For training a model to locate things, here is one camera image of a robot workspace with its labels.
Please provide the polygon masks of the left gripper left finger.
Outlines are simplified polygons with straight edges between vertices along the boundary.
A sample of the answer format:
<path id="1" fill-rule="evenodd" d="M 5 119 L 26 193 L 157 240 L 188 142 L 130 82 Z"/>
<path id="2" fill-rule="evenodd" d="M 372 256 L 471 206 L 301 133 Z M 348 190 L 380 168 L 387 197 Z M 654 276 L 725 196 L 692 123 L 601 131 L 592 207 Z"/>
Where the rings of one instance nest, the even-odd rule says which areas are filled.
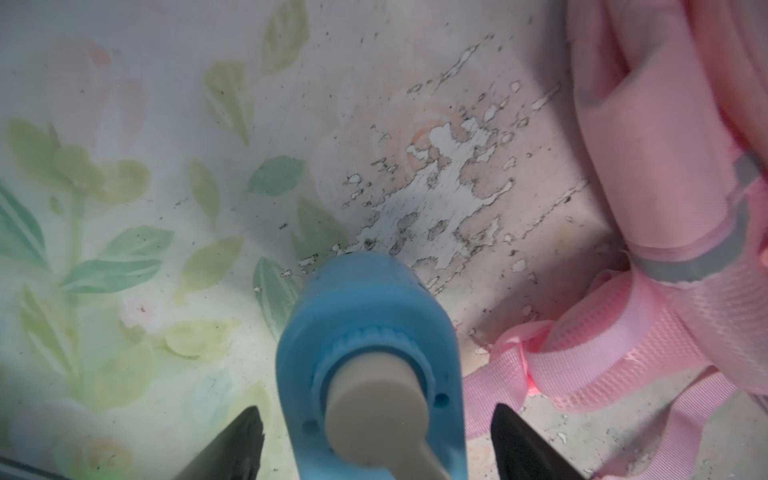
<path id="1" fill-rule="evenodd" d="M 255 480 L 265 442 L 256 405 L 245 408 L 176 476 L 178 480 Z"/>

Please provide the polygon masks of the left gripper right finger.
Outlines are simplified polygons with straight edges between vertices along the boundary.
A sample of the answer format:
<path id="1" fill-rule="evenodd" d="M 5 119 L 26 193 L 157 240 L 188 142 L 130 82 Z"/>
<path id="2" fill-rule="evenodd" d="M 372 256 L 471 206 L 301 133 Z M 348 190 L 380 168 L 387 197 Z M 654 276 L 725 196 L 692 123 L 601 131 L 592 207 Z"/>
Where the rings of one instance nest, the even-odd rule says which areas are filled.
<path id="1" fill-rule="evenodd" d="M 560 453 L 505 404 L 495 406 L 490 436 L 501 480 L 584 480 Z"/>

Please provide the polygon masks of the blue pencil sharpener with crank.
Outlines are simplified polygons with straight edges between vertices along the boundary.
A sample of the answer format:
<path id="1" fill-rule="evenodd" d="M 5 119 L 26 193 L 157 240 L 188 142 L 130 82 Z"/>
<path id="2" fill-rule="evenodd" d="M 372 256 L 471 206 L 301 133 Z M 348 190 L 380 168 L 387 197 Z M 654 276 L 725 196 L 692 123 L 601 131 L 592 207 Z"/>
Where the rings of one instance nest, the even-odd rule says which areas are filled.
<path id="1" fill-rule="evenodd" d="M 277 350 L 282 412 L 303 479 L 464 479 L 457 338 L 392 256 L 339 256 L 310 278 Z"/>

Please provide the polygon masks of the pink student backpack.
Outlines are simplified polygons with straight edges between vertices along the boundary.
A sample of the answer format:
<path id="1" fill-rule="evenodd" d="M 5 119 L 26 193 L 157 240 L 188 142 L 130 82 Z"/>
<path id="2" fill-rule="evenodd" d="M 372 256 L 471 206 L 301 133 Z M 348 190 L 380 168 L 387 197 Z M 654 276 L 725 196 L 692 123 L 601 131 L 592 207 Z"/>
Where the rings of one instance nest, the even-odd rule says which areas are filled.
<path id="1" fill-rule="evenodd" d="M 696 367 L 641 472 L 687 479 L 725 401 L 767 402 L 767 5 L 572 1 L 567 29 L 581 135 L 631 266 L 498 338 L 464 379 L 466 433 L 490 435 L 498 403 L 593 411 Z"/>

